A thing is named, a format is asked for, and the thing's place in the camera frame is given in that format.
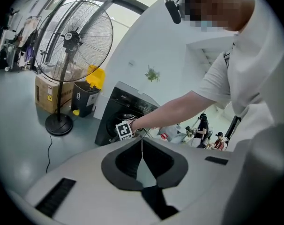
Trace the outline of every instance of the man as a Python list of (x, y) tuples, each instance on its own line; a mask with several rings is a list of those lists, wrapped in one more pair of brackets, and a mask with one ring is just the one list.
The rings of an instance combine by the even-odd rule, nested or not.
[(223, 133), (218, 132), (218, 134), (216, 134), (216, 136), (217, 136), (218, 139), (214, 142), (211, 149), (223, 151), (223, 148), (224, 148)]
[(218, 56), (197, 89), (135, 120), (131, 128), (169, 126), (231, 101), (242, 118), (230, 140), (234, 147), (274, 122), (260, 87), (284, 57), (284, 32), (264, 0), (191, 0), (190, 7), (201, 20), (237, 31), (232, 49)]
[(191, 139), (191, 146), (196, 148), (205, 148), (205, 145), (202, 144), (203, 140), (206, 138), (209, 131), (209, 123), (207, 119), (207, 115), (202, 113), (199, 116), (200, 123), (198, 128), (195, 131), (194, 138)]

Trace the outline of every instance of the fan grille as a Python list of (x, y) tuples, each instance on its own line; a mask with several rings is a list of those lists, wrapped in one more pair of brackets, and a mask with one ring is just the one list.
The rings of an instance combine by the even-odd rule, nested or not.
[[(45, 33), (37, 50), (36, 61), (45, 75), (56, 81), (75, 81), (100, 67), (113, 41), (110, 17), (100, 9), (95, 3), (76, 1), (61, 6), (51, 16), (46, 29), (45, 22), (42, 23), (40, 32), (45, 29)], [(91, 17), (96, 18), (90, 21), (88, 28), (83, 31)], [(71, 50), (66, 48), (67, 33), (79, 37), (79, 43)], [(88, 69), (90, 65), (94, 65), (93, 69)]]

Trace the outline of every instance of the standing fan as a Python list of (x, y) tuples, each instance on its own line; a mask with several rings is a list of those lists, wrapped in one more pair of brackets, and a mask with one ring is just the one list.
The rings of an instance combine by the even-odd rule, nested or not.
[(38, 67), (47, 77), (60, 82), (57, 113), (46, 119), (45, 127), (52, 135), (65, 135), (73, 121), (60, 113), (63, 83), (84, 78), (100, 67), (112, 46), (112, 22), (97, 4), (77, 0), (50, 14), (39, 35), (42, 39), (36, 50)]

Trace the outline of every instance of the green plant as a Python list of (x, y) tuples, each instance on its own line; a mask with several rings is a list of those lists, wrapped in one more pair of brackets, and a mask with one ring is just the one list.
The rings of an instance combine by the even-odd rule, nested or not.
[(160, 81), (160, 72), (156, 72), (154, 68), (150, 68), (148, 65), (148, 72), (145, 74), (149, 81), (156, 80), (157, 82)]

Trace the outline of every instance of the front-loading washing machine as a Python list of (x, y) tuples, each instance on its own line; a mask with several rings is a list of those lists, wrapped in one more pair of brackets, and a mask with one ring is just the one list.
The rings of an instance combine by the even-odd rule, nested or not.
[(158, 107), (159, 105), (150, 96), (139, 94), (137, 89), (123, 82), (117, 82), (101, 119), (95, 144), (104, 146), (117, 141), (119, 137), (116, 124), (128, 119), (137, 119)]

